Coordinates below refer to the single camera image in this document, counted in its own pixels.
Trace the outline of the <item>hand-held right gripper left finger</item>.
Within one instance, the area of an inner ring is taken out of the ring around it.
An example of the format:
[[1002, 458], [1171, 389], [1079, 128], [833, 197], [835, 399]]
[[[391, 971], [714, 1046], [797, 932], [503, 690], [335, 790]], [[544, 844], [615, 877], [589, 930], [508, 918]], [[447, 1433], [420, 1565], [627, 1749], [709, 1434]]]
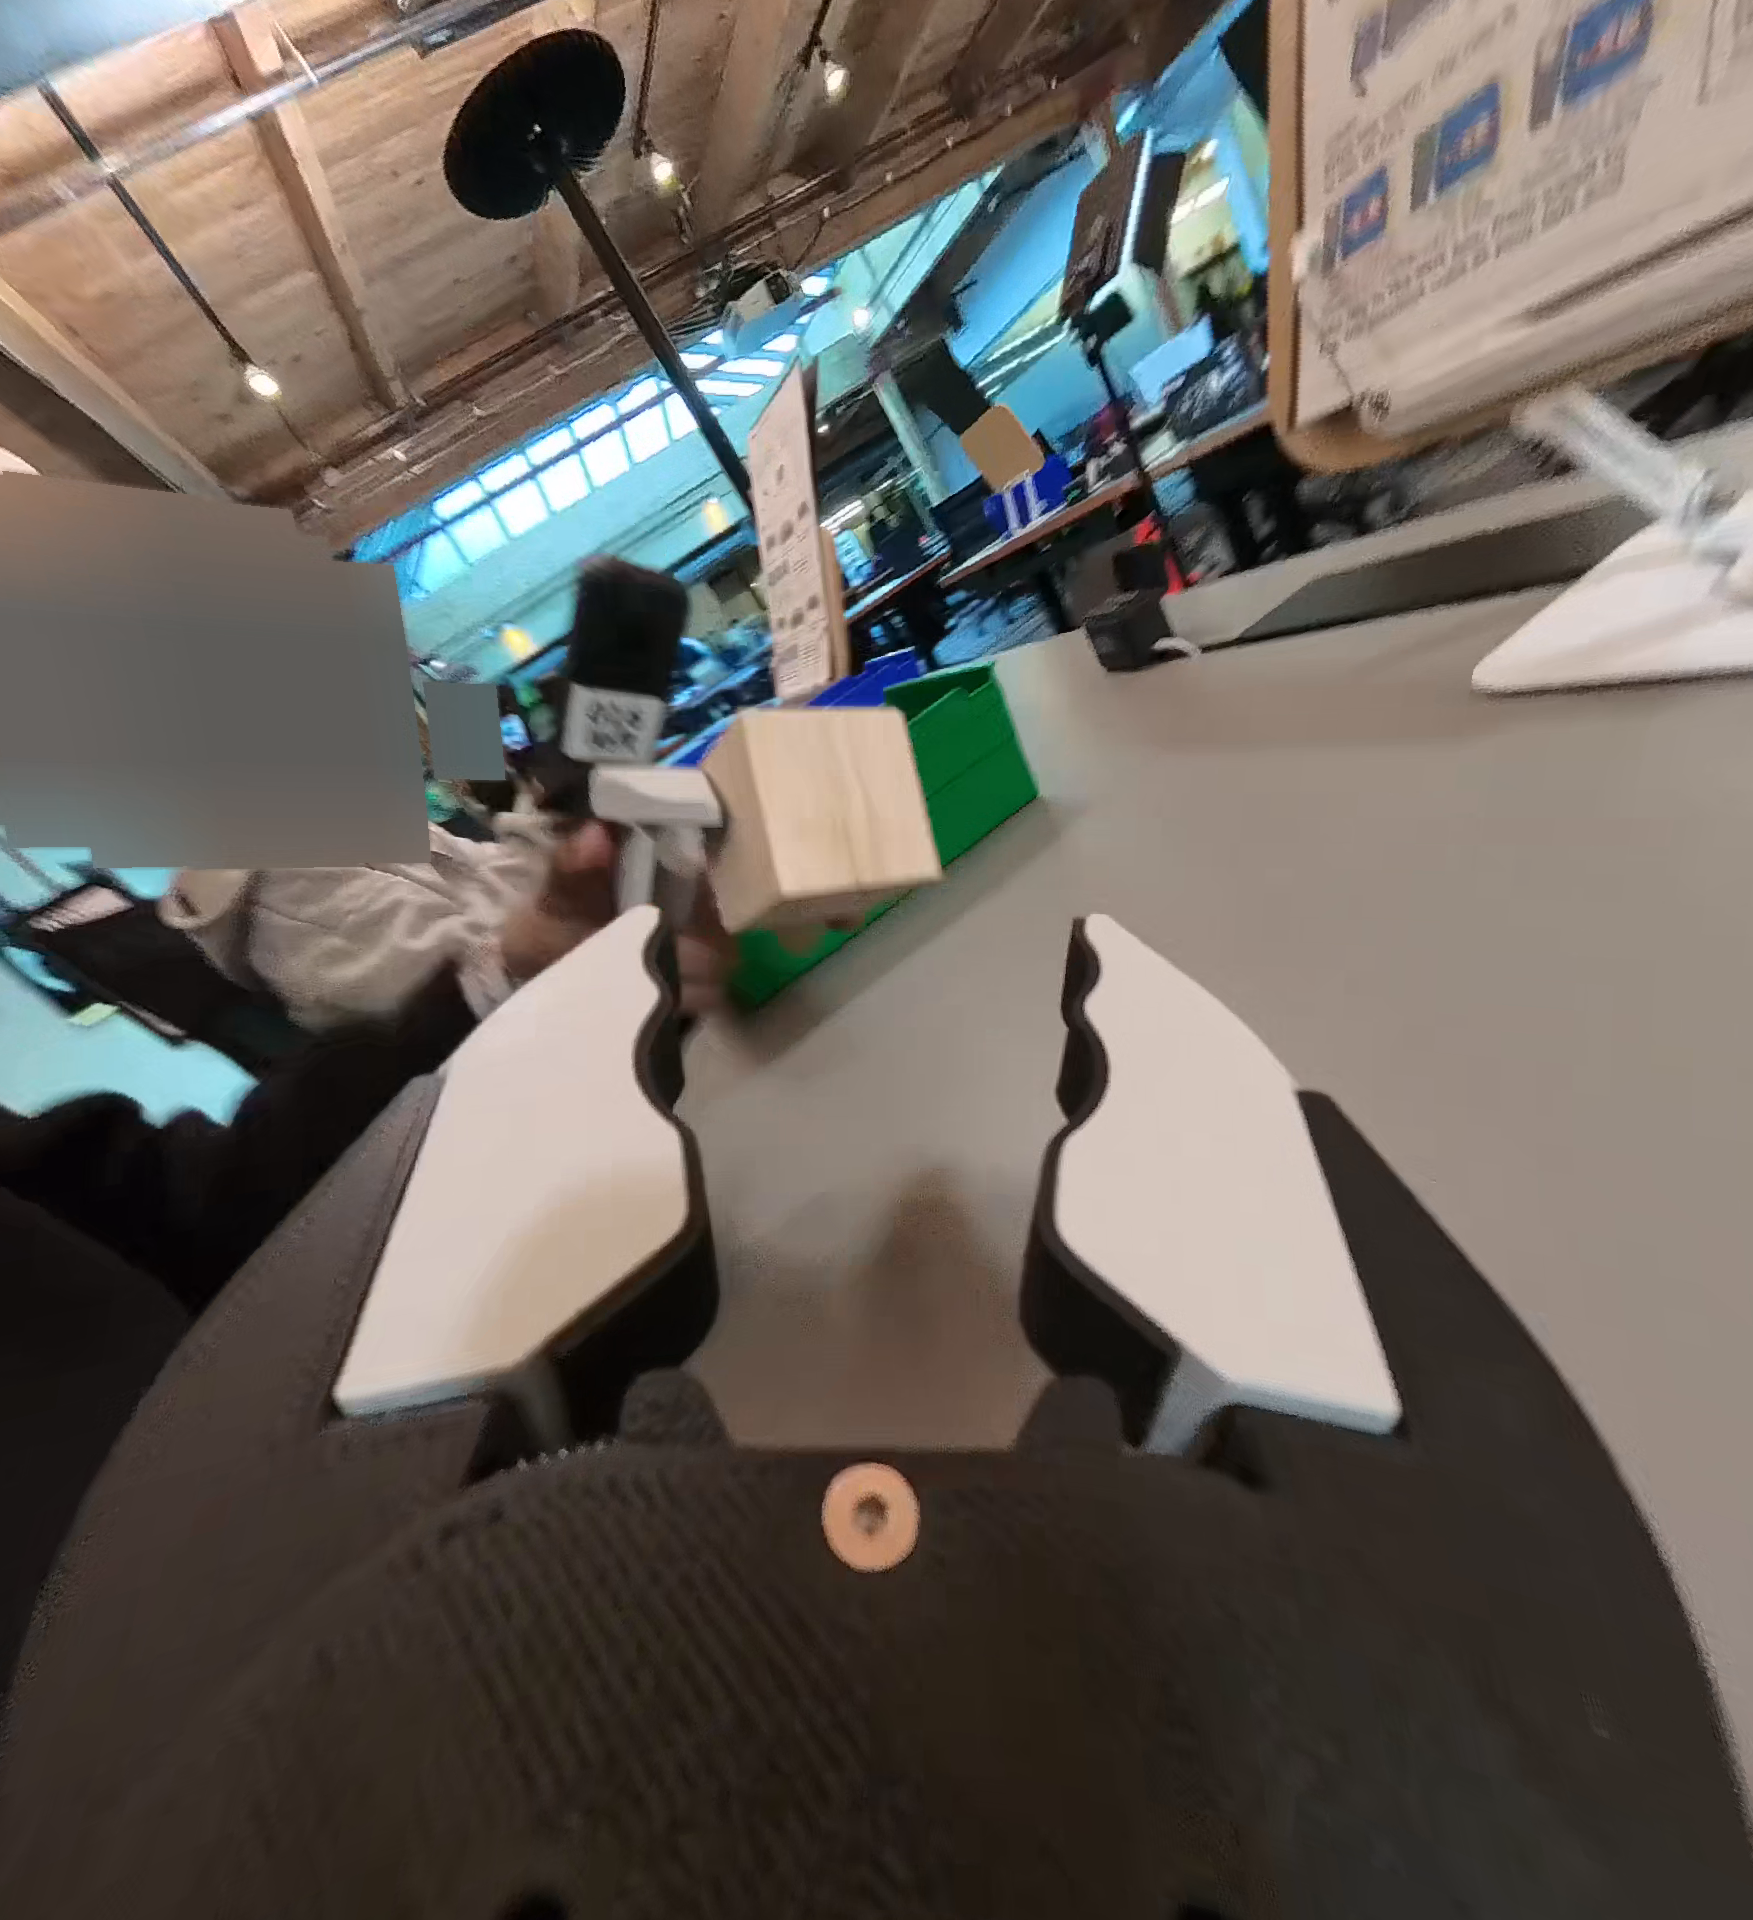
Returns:
[[503, 1403], [543, 1451], [610, 1436], [713, 1329], [671, 930], [620, 913], [437, 1073], [333, 1381], [345, 1418]]

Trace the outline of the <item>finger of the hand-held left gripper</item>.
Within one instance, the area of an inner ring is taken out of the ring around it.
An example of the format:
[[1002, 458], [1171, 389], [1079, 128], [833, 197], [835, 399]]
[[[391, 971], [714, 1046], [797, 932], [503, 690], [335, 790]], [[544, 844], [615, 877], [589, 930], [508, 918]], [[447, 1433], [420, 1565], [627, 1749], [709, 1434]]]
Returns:
[[618, 829], [723, 834], [727, 810], [702, 767], [597, 764], [587, 778], [589, 815]]

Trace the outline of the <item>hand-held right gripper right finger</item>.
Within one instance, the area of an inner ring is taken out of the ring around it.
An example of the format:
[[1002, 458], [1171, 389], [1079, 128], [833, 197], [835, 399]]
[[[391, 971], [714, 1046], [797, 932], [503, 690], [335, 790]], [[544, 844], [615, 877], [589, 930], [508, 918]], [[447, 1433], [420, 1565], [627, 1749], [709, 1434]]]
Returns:
[[1296, 1077], [1104, 913], [1070, 932], [1060, 1127], [1021, 1285], [1036, 1354], [1136, 1452], [1262, 1412], [1393, 1436], [1402, 1399]]

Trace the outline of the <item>large wooden cube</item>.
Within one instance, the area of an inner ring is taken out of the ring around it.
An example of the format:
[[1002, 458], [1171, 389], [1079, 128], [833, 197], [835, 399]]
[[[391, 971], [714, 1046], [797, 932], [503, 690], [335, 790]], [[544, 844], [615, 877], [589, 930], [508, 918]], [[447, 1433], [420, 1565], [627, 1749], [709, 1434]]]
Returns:
[[723, 813], [709, 888], [734, 937], [862, 922], [943, 877], [897, 709], [746, 710], [701, 773]]

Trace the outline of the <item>green plastic bin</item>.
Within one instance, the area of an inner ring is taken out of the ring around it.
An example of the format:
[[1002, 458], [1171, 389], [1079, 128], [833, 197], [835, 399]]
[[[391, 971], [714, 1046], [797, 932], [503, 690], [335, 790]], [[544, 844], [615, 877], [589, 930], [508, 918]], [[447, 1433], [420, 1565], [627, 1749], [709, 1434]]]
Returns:
[[[1039, 796], [995, 660], [923, 674], [891, 687], [885, 706], [907, 723], [936, 857], [945, 868]], [[766, 1006], [895, 903], [900, 900], [879, 901], [849, 932], [822, 932], [801, 949], [776, 932], [739, 937], [739, 965], [729, 986], [734, 1008], [755, 1012]]]

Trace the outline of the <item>person's left forearm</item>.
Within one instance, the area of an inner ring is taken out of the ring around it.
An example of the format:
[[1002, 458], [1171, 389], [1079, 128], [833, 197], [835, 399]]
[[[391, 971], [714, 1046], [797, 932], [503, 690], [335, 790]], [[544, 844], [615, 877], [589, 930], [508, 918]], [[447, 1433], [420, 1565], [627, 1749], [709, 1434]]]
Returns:
[[0, 1103], [0, 1289], [131, 1277], [207, 1308], [415, 1079], [478, 1027], [451, 971], [400, 1011], [304, 1042], [230, 1117], [156, 1122], [98, 1091], [24, 1115]]

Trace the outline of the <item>grey desk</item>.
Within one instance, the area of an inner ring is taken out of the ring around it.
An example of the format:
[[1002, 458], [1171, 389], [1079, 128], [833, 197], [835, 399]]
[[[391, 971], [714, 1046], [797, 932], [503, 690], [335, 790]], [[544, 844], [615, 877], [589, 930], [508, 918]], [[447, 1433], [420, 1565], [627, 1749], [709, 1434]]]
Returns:
[[1104, 912], [1328, 1091], [1573, 1386], [1652, 1516], [1753, 1798], [1753, 680], [1487, 700], [1525, 593], [998, 681], [1039, 801], [702, 1031], [756, 1446], [1008, 1443], [1070, 926]]

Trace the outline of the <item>black desk strip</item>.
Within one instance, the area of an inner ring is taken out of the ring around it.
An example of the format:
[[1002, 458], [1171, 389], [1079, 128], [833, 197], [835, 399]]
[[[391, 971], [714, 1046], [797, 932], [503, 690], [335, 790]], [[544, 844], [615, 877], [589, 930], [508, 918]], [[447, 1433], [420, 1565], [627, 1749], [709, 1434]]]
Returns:
[[1373, 619], [1559, 589], [1643, 532], [1622, 500], [1492, 526], [1413, 550], [1362, 559], [1283, 593], [1268, 612], [1225, 612], [1208, 589], [1166, 602], [1177, 637], [1202, 650], [1253, 645]]

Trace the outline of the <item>person's left hand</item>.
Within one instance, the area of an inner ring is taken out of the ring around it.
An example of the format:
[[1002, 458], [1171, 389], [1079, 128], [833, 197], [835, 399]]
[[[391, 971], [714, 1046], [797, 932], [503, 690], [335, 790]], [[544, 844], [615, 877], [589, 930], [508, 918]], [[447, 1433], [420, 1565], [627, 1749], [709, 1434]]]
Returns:
[[541, 877], [516, 900], [499, 930], [504, 981], [516, 989], [551, 971], [620, 916], [618, 831], [597, 822], [565, 823]]

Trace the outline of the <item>instruction sheet on stand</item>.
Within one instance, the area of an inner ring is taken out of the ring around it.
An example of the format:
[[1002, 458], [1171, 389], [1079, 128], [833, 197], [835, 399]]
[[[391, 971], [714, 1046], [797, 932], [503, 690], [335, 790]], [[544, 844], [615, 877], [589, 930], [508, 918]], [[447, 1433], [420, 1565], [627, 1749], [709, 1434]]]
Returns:
[[849, 671], [841, 570], [820, 510], [811, 374], [792, 363], [746, 434], [773, 693], [786, 709], [816, 704]]

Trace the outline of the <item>blue plastic bin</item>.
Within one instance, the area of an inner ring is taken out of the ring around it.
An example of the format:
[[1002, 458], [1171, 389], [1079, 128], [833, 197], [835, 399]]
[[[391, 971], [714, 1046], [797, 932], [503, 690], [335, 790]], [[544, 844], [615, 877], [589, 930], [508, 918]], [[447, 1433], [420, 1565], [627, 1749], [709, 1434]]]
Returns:
[[[882, 709], [891, 687], [923, 678], [923, 662], [915, 653], [891, 653], [872, 660], [864, 671], [849, 675], [816, 696], [811, 709]], [[739, 709], [702, 732], [674, 746], [660, 760], [662, 767], [694, 769], [716, 746], [723, 732], [729, 732], [739, 718], [756, 713], [756, 709]]]

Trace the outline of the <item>white document stand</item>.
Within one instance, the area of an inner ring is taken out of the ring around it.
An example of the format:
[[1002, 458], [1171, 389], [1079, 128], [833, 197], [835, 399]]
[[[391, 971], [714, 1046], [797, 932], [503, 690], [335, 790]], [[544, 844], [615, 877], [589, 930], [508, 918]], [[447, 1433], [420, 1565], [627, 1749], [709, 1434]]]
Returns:
[[1273, 136], [1292, 115], [1273, 103], [1273, 48], [1282, 46], [1283, 4], [1270, 27], [1271, 144], [1271, 403], [1285, 452], [1326, 473], [1363, 469], [1419, 452], [1491, 424], [1559, 454], [1648, 517], [1648, 528], [1598, 562], [1548, 610], [1520, 627], [1472, 669], [1485, 696], [1669, 683], [1753, 675], [1753, 488], [1740, 488], [1698, 458], [1654, 443], [1651, 432], [1600, 398], [1598, 389], [1656, 362], [1711, 350], [1753, 318], [1705, 341], [1691, 338], [1633, 370], [1606, 368], [1563, 378], [1516, 401], [1404, 443], [1367, 440], [1322, 443], [1288, 428], [1296, 351], [1292, 285], [1283, 234], [1296, 213], [1293, 163], [1273, 155]]
[[1008, 407], [989, 406], [957, 440], [985, 481], [985, 517], [1000, 538], [1032, 530], [1068, 504], [1070, 462], [1049, 452]]

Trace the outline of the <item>black power adapter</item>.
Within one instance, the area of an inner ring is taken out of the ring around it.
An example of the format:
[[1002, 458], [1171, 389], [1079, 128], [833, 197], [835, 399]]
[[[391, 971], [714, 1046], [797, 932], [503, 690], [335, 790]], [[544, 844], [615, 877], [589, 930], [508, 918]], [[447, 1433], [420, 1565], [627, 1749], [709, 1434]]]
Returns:
[[1107, 674], [1131, 674], [1173, 660], [1177, 633], [1152, 589], [1119, 592], [1085, 612], [1084, 633]]

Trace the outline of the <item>black round-headed pole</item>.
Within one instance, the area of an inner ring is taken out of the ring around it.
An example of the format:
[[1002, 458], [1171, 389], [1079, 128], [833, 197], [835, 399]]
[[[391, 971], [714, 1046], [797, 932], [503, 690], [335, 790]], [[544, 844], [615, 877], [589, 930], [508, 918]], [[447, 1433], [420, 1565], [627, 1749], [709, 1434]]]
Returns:
[[742, 457], [584, 185], [622, 125], [624, 102], [624, 61], [601, 32], [564, 27], [536, 36], [468, 93], [443, 144], [442, 175], [457, 203], [488, 224], [527, 220], [553, 202], [565, 208], [724, 477], [753, 509]]

